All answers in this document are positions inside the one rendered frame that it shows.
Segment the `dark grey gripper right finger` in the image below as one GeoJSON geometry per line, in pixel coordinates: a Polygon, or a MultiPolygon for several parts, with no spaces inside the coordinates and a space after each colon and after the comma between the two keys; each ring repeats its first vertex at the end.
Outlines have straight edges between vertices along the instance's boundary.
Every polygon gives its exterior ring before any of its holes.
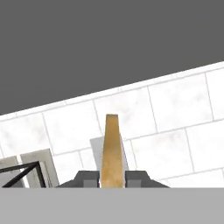
{"type": "Polygon", "coordinates": [[[146,171],[126,171],[125,172],[126,188],[167,188],[160,182],[151,179],[146,171]]]}

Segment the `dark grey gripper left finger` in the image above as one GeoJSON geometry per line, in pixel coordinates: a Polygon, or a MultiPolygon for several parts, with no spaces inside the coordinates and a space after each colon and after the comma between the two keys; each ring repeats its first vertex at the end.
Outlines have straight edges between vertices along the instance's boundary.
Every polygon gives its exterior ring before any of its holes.
{"type": "Polygon", "coordinates": [[[61,185],[62,188],[99,188],[99,171],[78,171],[74,179],[71,179],[61,185]]]}

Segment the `golden brown bread slice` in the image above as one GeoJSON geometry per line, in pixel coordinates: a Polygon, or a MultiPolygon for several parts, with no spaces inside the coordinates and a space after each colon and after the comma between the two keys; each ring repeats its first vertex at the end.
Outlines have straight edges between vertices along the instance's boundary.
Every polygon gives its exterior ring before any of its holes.
{"type": "Polygon", "coordinates": [[[106,115],[101,187],[123,188],[123,153],[118,115],[106,115]]]}

